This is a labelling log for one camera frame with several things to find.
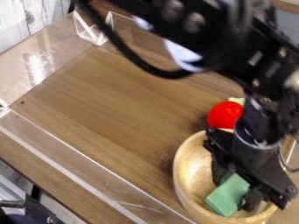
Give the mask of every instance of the wooden surface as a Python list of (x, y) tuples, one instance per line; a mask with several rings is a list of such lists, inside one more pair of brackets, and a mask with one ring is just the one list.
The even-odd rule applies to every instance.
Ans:
[(274, 0), (274, 2), (279, 10), (299, 14), (299, 0)]
[[(132, 36), (135, 49), (168, 67), (163, 51), (154, 51), (162, 42), (137, 35)], [(240, 88), (216, 74), (200, 73), (186, 80), (155, 78), (104, 45), (91, 46), (11, 108), (188, 216), (174, 192), (174, 155), (187, 137), (204, 130), (211, 106), (231, 96), (242, 96)], [(3, 159), (85, 221), (131, 223), (55, 167), (5, 136), (0, 138)], [(63, 152), (48, 153), (68, 166)], [(288, 222), (294, 217), (295, 207), (271, 224), (282, 223), (279, 219), (294, 224)]]

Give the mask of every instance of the screw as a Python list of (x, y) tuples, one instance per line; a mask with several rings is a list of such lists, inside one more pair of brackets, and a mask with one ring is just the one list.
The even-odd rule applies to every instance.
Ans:
[(204, 22), (206, 22), (204, 16), (198, 12), (192, 12), (184, 20), (184, 28), (187, 32), (190, 33), (199, 32), (202, 26), (204, 25)]
[(184, 6), (179, 0), (170, 0), (163, 9), (163, 18), (168, 22), (176, 22), (183, 14)]

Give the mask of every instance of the wooden table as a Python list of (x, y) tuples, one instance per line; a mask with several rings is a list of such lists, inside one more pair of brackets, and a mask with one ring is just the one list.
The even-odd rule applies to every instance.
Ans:
[(276, 7), (282, 11), (288, 11), (295, 14), (299, 13), (299, 1), (298, 0), (274, 0)]
[[(56, 32), (69, 29), (69, 21), (69, 17), (60, 21)], [(151, 35), (141, 38), (133, 28), (131, 34), (135, 49), (156, 65), (168, 67), (162, 40)], [(13, 125), (19, 125), (15, 132), (29, 139), (29, 146), (0, 131), (1, 159), (88, 223), (133, 223), (127, 211), (116, 210), (103, 201), (103, 195), (96, 197), (101, 192), (121, 191), (111, 189), (108, 183), (99, 185), (97, 165), (175, 213), (191, 218), (174, 192), (174, 155), (184, 139), (206, 129), (211, 106), (231, 96), (242, 96), (240, 88), (215, 73), (200, 73), (186, 80), (163, 80), (135, 67), (109, 44), (91, 45), (9, 106), (68, 145), (63, 146), (67, 150), (52, 143), (52, 136), (40, 138), (25, 126), (29, 123), (20, 125), (20, 118), (15, 118)], [(121, 200), (129, 201), (129, 195)], [(295, 223), (296, 205), (298, 200), (271, 224), (282, 220)], [(137, 210), (143, 205), (131, 206), (136, 213), (143, 212)], [(190, 222), (178, 219), (172, 223)]]

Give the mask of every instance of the clear acrylic panel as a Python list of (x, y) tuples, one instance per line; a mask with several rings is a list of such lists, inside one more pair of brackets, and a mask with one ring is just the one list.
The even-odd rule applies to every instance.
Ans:
[(0, 132), (135, 223), (194, 223), (9, 108), (0, 109)]

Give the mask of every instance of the wooden bowl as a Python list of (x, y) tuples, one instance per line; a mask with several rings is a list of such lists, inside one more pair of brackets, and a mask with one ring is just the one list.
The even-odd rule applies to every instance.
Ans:
[(203, 148), (206, 132), (191, 136), (182, 144), (174, 160), (174, 186), (179, 200), (200, 224), (262, 224), (276, 211), (272, 203), (263, 203), (252, 211), (239, 211), (232, 217), (216, 215), (204, 203), (215, 189), (211, 178), (211, 154)]

